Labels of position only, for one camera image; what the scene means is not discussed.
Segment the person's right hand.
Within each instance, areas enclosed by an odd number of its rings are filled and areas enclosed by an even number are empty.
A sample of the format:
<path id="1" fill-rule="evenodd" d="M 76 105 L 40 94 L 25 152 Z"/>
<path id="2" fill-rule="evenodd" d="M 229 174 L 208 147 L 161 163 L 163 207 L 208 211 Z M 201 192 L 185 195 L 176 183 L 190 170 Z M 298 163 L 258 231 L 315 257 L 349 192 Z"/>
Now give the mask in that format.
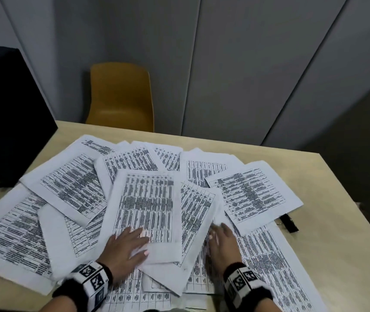
<path id="1" fill-rule="evenodd" d="M 211 262 L 218 274 L 226 280 L 236 269 L 246 267 L 243 263 L 234 232 L 225 223 L 212 224 L 209 233 L 215 233 L 218 241 L 218 256 Z"/>

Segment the person's left hand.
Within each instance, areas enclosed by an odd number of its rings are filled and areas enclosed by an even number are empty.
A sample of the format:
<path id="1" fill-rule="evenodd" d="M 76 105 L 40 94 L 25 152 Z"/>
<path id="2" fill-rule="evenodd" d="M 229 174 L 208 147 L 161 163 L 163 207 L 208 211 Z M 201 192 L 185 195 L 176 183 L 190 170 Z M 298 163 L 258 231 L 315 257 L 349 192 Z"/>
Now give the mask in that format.
<path id="1" fill-rule="evenodd" d="M 147 257 L 144 254 L 137 254 L 130 257 L 132 250 L 146 247 L 149 237 L 141 236 L 143 228 L 132 231 L 131 227 L 125 228 L 119 236 L 110 236 L 103 252 L 97 262 L 109 269 L 112 284 L 115 285 L 124 281 L 134 269 L 142 264 Z"/>

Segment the printed document page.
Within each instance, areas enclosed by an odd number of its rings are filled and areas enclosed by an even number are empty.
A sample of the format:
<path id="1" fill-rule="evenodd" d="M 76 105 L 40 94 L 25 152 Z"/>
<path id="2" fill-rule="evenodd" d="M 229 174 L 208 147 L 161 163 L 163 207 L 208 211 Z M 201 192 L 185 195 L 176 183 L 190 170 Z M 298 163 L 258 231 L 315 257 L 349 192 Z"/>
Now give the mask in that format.
<path id="1" fill-rule="evenodd" d="M 149 238 L 144 264 L 182 260 L 181 182 L 174 171 L 118 170 L 101 225 L 97 252 L 126 227 Z"/>

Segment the person's left forearm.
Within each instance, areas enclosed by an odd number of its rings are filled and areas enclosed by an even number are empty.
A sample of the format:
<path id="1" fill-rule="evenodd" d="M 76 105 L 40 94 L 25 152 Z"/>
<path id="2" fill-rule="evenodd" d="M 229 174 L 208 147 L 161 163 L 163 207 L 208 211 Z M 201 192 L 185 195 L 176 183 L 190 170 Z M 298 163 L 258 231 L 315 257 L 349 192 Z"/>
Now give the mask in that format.
<path id="1" fill-rule="evenodd" d="M 88 297 L 83 293 L 67 293 L 53 297 L 39 312 L 86 312 Z"/>

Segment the person's right forearm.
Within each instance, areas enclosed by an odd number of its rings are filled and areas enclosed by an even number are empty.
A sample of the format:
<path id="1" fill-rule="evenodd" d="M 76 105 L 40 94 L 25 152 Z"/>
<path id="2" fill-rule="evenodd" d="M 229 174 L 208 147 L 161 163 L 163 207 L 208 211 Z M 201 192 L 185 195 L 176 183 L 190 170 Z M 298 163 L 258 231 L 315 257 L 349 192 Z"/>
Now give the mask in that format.
<path id="1" fill-rule="evenodd" d="M 257 307 L 256 312 L 282 312 L 282 310 L 279 308 L 279 306 L 269 298 L 265 298 L 261 300 Z"/>

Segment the black wristband with marker tags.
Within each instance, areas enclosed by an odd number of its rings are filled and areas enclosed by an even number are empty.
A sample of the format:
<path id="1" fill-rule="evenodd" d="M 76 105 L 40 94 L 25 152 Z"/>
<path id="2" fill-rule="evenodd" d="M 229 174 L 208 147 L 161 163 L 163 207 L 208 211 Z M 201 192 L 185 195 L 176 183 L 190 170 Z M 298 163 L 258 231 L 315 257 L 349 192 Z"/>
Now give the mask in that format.
<path id="1" fill-rule="evenodd" d="M 274 299 L 269 285 L 242 262 L 229 265 L 223 277 L 224 300 L 230 312 L 254 312 L 263 299 Z"/>
<path id="2" fill-rule="evenodd" d="M 99 262 L 80 264 L 63 279 L 52 297 L 68 297 L 77 312 L 96 312 L 105 302 L 112 285 L 112 276 L 108 273 L 108 267 Z"/>

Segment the black binder clip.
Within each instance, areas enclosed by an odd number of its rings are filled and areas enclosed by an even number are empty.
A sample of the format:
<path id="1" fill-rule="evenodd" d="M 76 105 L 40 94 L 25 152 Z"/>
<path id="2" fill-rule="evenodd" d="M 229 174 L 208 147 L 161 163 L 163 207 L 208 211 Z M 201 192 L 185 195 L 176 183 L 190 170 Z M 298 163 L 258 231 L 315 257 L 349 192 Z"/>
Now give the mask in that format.
<path id="1" fill-rule="evenodd" d="M 294 223 L 293 219 L 287 213 L 276 219 L 275 223 L 280 229 L 283 229 L 290 234 L 299 232 L 299 229 Z"/>

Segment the pile of printed paper sheets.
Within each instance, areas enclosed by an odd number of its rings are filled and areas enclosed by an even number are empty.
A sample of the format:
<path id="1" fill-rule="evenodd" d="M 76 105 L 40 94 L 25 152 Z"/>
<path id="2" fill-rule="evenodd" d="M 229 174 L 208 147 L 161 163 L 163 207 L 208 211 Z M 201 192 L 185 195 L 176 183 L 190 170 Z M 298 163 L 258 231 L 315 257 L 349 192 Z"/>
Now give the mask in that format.
<path id="1" fill-rule="evenodd" d="M 243 263 L 269 285 L 283 312 L 328 312 L 275 223 L 303 203 L 269 164 L 89 135 L 23 175 L 0 199 L 0 277 L 48 295 L 77 266 L 97 262 L 104 250 L 97 252 L 101 225 L 120 169 L 178 173 L 182 260 L 143 262 L 110 286 L 99 312 L 207 309 L 209 296 L 224 295 L 224 278 L 208 246 L 210 226 L 221 223 L 234 232 Z"/>

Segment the yellow plastic chair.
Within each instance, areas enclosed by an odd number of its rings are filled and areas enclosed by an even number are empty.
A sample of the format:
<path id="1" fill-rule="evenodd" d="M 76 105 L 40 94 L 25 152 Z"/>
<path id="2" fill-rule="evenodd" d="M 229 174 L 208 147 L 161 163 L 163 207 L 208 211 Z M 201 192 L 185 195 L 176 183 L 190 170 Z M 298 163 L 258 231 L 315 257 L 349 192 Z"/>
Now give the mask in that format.
<path id="1" fill-rule="evenodd" d="M 105 62 L 90 68 L 91 104 L 86 124 L 154 132 L 150 75 L 133 63 Z"/>

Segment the black box case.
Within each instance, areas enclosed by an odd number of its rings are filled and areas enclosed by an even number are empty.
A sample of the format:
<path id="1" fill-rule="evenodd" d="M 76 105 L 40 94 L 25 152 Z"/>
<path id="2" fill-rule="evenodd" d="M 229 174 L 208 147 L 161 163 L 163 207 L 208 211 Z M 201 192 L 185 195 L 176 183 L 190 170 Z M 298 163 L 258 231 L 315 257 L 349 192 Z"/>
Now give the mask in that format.
<path id="1" fill-rule="evenodd" d="M 16 185 L 57 129 L 19 49 L 0 47 L 0 188 Z"/>

